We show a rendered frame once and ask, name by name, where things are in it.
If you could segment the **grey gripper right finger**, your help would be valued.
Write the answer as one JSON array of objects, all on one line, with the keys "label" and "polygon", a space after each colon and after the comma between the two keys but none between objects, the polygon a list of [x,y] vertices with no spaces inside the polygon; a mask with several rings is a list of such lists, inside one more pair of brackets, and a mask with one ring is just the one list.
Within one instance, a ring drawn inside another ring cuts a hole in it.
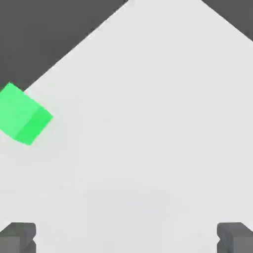
[{"label": "grey gripper right finger", "polygon": [[241,222],[217,225],[217,253],[253,253],[253,231]]}]

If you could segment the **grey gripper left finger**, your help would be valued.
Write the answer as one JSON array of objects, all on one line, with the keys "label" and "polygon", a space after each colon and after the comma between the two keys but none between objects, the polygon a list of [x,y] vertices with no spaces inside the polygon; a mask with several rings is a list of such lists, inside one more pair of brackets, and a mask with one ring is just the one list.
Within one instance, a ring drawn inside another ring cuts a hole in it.
[{"label": "grey gripper left finger", "polygon": [[0,232],[0,253],[36,253],[36,225],[12,222]]}]

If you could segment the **small green cube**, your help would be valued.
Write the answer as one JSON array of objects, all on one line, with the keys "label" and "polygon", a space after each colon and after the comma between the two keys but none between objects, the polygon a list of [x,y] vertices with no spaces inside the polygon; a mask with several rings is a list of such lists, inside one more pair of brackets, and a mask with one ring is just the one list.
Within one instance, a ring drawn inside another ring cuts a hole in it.
[{"label": "small green cube", "polygon": [[0,91],[0,130],[12,139],[31,145],[52,119],[47,109],[14,84]]}]

